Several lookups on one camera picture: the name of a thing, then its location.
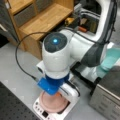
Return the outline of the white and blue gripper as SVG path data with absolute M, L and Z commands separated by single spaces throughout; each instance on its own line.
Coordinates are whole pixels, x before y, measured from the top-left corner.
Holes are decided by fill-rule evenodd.
M 50 74 L 47 74 L 43 62 L 39 62 L 37 67 L 42 73 L 42 77 L 38 81 L 38 86 L 46 93 L 53 96 L 57 92 L 60 92 L 65 98 L 69 96 L 78 98 L 80 96 L 78 88 L 70 81 L 69 71 L 58 71 L 55 69 Z

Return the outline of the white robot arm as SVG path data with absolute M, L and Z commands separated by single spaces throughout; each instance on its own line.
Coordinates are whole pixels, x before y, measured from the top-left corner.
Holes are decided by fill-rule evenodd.
M 49 33 L 42 44 L 42 61 L 45 76 L 38 85 L 49 95 L 55 95 L 70 76 L 70 59 L 86 67 L 96 67 L 104 59 L 114 27 L 117 1 L 96 0 L 101 14 L 96 33 L 83 33 L 72 28 Z

